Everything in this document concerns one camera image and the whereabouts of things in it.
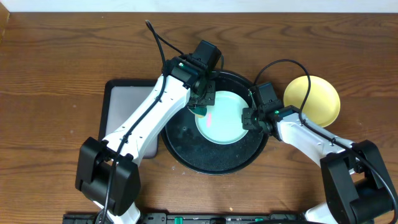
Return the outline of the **mint green plate front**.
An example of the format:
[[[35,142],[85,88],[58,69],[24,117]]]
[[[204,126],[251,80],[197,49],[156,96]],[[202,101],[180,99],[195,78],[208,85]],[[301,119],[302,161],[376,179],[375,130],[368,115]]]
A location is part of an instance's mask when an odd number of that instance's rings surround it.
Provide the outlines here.
[[[215,104],[207,106],[204,117],[195,116],[195,124],[200,134],[216,144],[232,144],[248,133],[241,120],[243,109],[248,104],[238,94],[231,91],[217,91]]]

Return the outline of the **green sponge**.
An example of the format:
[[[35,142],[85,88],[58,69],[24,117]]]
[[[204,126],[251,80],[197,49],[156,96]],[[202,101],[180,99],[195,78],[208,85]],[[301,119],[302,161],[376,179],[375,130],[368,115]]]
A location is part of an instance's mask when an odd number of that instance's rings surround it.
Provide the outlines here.
[[[207,114],[206,106],[187,106],[189,111],[198,118],[204,118]]]

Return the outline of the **yellow plate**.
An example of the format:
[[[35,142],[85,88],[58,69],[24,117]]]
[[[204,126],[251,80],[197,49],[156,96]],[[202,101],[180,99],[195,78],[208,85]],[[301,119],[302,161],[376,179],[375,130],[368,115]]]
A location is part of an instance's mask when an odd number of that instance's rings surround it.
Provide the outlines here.
[[[310,76],[310,81],[310,93],[303,107],[303,114],[324,128],[332,124],[338,117],[341,108],[340,97],[328,81],[313,75]],[[307,76],[291,81],[284,91],[284,106],[292,105],[300,108],[307,90]]]

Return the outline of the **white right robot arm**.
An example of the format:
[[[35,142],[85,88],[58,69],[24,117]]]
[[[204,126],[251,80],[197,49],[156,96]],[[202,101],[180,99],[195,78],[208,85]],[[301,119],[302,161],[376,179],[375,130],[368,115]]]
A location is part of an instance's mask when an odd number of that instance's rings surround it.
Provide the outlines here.
[[[307,222],[367,223],[397,212],[397,192],[373,142],[336,136],[294,106],[245,108],[242,123],[294,146],[321,168],[326,201],[304,213]]]

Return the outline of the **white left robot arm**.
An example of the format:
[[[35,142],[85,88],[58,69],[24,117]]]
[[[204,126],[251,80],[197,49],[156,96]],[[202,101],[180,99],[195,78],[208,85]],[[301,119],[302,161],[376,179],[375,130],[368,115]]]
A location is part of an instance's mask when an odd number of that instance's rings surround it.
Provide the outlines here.
[[[148,145],[187,105],[204,114],[215,103],[215,65],[222,55],[181,55],[164,63],[149,96],[115,131],[81,146],[75,187],[101,207],[101,223],[137,223],[135,200],[141,189],[139,165]]]

